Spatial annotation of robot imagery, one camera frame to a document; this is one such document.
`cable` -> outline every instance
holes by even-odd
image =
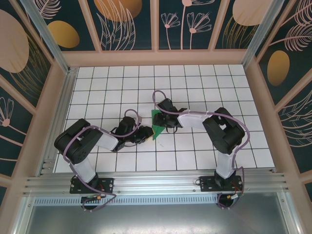
[[[177,112],[170,112],[170,111],[166,111],[166,110],[160,108],[160,107],[158,106],[156,100],[155,100],[155,94],[156,94],[156,93],[162,93],[162,94],[164,95],[165,98],[167,98],[167,97],[166,97],[165,93],[164,93],[163,91],[161,91],[161,90],[155,90],[155,91],[153,92],[153,95],[152,95],[153,103],[154,103],[154,105],[155,105],[159,110],[161,110],[161,111],[164,112],[164,113],[171,114],[171,115],[184,115],[184,114],[186,114],[186,112],[178,112],[178,113],[177,113]],[[248,142],[249,142],[249,140],[250,140],[250,132],[249,132],[248,128],[247,128],[241,121],[239,121],[238,119],[236,119],[236,118],[234,118],[234,117],[232,117],[232,116],[225,115],[225,114],[220,114],[220,113],[215,113],[215,112],[208,112],[208,111],[207,111],[207,112],[188,111],[188,113],[189,113],[189,114],[200,114],[200,115],[205,114],[205,115],[213,115],[213,116],[225,117],[225,118],[228,118],[228,119],[231,119],[231,120],[235,121],[236,123],[239,123],[239,124],[246,130],[246,133],[247,133],[247,139],[246,139],[246,141],[245,141],[242,145],[236,147],[236,149],[234,150],[234,155],[233,155],[233,159],[232,159],[232,168],[234,168],[234,165],[235,165],[235,158],[236,158],[237,152],[238,152],[240,149],[242,149],[245,145],[247,145]],[[243,167],[240,167],[240,168],[234,169],[234,170],[235,170],[235,171],[242,170],[242,173],[243,173],[243,178],[242,178],[242,180],[243,180],[243,189],[242,189],[241,192],[242,192],[242,194],[243,194],[243,193],[244,193],[244,187],[245,187],[245,173],[244,173],[244,168],[243,168]],[[223,208],[226,208],[226,206],[222,205],[222,204],[219,202],[219,201],[220,201],[221,195],[222,195],[222,193],[220,193],[220,194],[218,195],[218,198],[217,198],[217,206],[223,209]],[[232,205],[232,208],[233,208],[234,206],[237,205],[237,203],[238,203],[239,200],[240,200],[240,199],[238,199],[237,202],[236,202],[234,205]]]
[[[95,208],[92,209],[92,210],[87,210],[87,209],[84,207],[84,204],[85,204],[88,200],[84,201],[83,204],[82,204],[82,207],[83,207],[84,211],[89,211],[89,212],[98,211],[98,210],[102,209],[104,206],[106,206],[106,204],[108,204],[109,202],[111,202],[113,199],[115,199],[117,195],[116,195],[116,194],[113,194],[113,193],[106,193],[106,192],[103,192],[103,191],[94,189],[94,188],[92,188],[91,186],[89,186],[86,182],[84,182],[83,179],[78,175],[78,173],[77,173],[77,171],[75,170],[75,168],[73,167],[71,161],[70,161],[70,160],[68,159],[68,157],[66,156],[67,151],[68,151],[69,147],[73,144],[73,142],[74,142],[82,133],[84,133],[85,131],[87,131],[88,129],[91,129],[91,128],[93,128],[93,129],[98,129],[98,130],[100,130],[101,132],[110,134],[110,135],[112,135],[112,136],[114,136],[114,137],[128,137],[128,136],[130,136],[131,134],[133,134],[133,133],[138,129],[138,126],[139,126],[139,123],[140,123],[140,116],[138,115],[137,111],[135,111],[135,110],[133,110],[133,109],[126,110],[126,111],[125,111],[125,116],[126,116],[126,114],[127,114],[128,111],[133,111],[133,112],[136,114],[136,127],[135,127],[130,133],[125,134],[125,135],[115,135],[115,134],[113,134],[113,133],[111,133],[111,132],[106,131],[105,129],[102,129],[102,128],[97,127],[97,126],[94,126],[94,125],[91,125],[91,126],[85,127],[85,128],[82,129],[80,132],[78,132],[78,133],[73,137],[73,139],[70,140],[70,142],[68,143],[68,145],[66,146],[66,148],[65,148],[65,150],[64,150],[64,152],[63,152],[63,158],[64,158],[64,160],[69,164],[70,169],[74,172],[74,174],[76,175],[76,177],[82,182],[82,184],[83,184],[85,187],[87,187],[88,189],[90,189],[90,190],[92,190],[92,191],[94,191],[94,192],[96,192],[96,193],[99,193],[99,194],[111,195],[111,196],[113,196],[113,197],[110,198],[108,201],[106,201],[103,205],[97,206],[97,207],[95,207]]]

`green object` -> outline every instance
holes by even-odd
[[[154,115],[156,115],[157,113],[161,113],[161,111],[160,110],[152,110],[152,119],[154,118]],[[159,134],[161,134],[162,131],[164,131],[165,127],[160,127],[160,126],[152,124],[152,129],[154,131],[153,140],[155,140],[156,137],[159,136]]]

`purple cable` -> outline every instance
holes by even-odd
[[[164,95],[165,98],[167,98],[167,97],[166,97],[165,93],[164,93],[163,91],[161,91],[161,90],[155,90],[155,91],[153,92],[153,96],[152,96],[153,103],[154,103],[154,105],[155,105],[159,110],[161,110],[161,111],[164,112],[164,113],[171,114],[171,115],[184,115],[184,114],[186,114],[186,112],[178,112],[178,113],[177,113],[177,112],[170,112],[170,111],[166,111],[166,110],[160,108],[160,107],[158,106],[156,100],[155,100],[155,94],[156,94],[156,93],[162,93],[162,94]],[[200,114],[200,115],[205,114],[205,115],[213,115],[213,116],[225,117],[225,118],[231,119],[231,120],[233,120],[233,121],[239,123],[239,124],[246,130],[246,133],[247,133],[247,140],[246,140],[242,145],[240,145],[239,147],[236,147],[236,149],[234,150],[234,155],[233,155],[233,159],[232,159],[232,167],[234,168],[234,165],[235,165],[235,158],[236,158],[237,152],[238,152],[240,149],[242,149],[245,145],[247,145],[247,143],[248,143],[249,140],[250,140],[250,132],[249,132],[248,128],[247,128],[241,121],[239,121],[238,119],[236,119],[236,118],[234,118],[234,117],[232,117],[232,116],[225,115],[225,114],[220,114],[220,113],[215,113],[215,112],[200,112],[200,111],[188,111],[188,113],[189,113],[189,114]],[[240,168],[234,169],[234,170],[235,170],[235,171],[242,170],[242,173],[243,173],[243,178],[242,178],[242,180],[243,180],[242,194],[243,194],[243,193],[244,193],[244,187],[245,187],[245,186],[244,186],[244,183],[245,183],[244,168],[243,168],[243,167],[240,167]],[[222,193],[220,193],[220,194],[218,195],[218,198],[217,198],[217,206],[220,207],[220,208],[226,208],[224,205],[222,205],[222,204],[219,202],[221,195],[222,195]]]
[[[97,193],[99,193],[99,194],[104,194],[104,195],[111,195],[111,196],[113,196],[111,199],[109,199],[109,200],[108,200],[107,202],[105,202],[103,205],[97,206],[96,208],[94,208],[94,209],[92,209],[92,210],[87,210],[87,209],[85,209],[84,204],[85,204],[87,201],[89,201],[89,200],[85,200],[85,201],[83,202],[83,204],[82,204],[82,207],[83,207],[84,211],[89,211],[89,212],[98,211],[98,210],[100,210],[101,208],[103,208],[104,206],[106,206],[107,203],[109,203],[109,202],[111,202],[113,199],[115,199],[117,195],[116,195],[116,194],[112,194],[112,193],[106,193],[106,192],[103,192],[103,191],[94,189],[94,188],[92,188],[91,186],[89,186],[86,182],[84,182],[84,181],[82,180],[82,178],[78,175],[78,173],[77,173],[77,171],[75,170],[75,168],[73,167],[71,161],[66,157],[67,151],[68,151],[69,147],[73,144],[73,142],[74,142],[82,133],[84,133],[85,131],[87,131],[88,129],[91,129],[91,128],[93,128],[93,129],[98,129],[98,130],[100,130],[101,132],[110,134],[110,135],[112,135],[112,136],[114,136],[114,137],[128,137],[128,136],[130,136],[132,133],[134,133],[134,132],[138,129],[138,126],[139,126],[139,124],[140,124],[140,116],[138,115],[137,111],[135,111],[135,110],[133,110],[133,109],[127,110],[127,111],[125,112],[125,115],[126,115],[126,113],[127,113],[128,111],[133,111],[133,112],[136,114],[136,127],[135,127],[130,133],[125,134],[125,135],[116,135],[116,134],[113,134],[113,133],[108,132],[108,131],[105,130],[105,129],[102,129],[102,128],[97,127],[97,126],[94,126],[94,125],[91,125],[91,126],[85,127],[85,128],[82,129],[80,132],[78,132],[78,133],[74,136],[74,138],[70,140],[70,142],[68,143],[68,145],[66,146],[66,148],[65,148],[65,150],[64,150],[64,152],[63,152],[63,158],[64,158],[64,160],[69,164],[70,169],[74,172],[74,174],[76,175],[76,177],[82,182],[82,184],[83,184],[84,186],[86,186],[88,189],[91,189],[92,191],[97,192]]]

